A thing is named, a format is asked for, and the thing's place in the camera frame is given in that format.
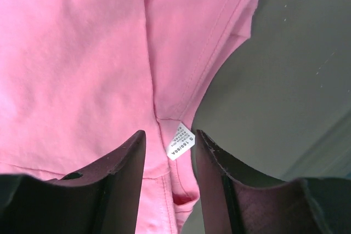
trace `white tag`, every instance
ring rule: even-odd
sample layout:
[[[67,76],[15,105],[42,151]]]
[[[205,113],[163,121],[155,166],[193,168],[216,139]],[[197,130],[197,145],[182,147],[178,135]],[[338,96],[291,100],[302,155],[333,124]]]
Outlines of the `white tag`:
[[[177,159],[195,145],[195,135],[184,124],[180,123],[173,140],[167,147],[167,156]]]

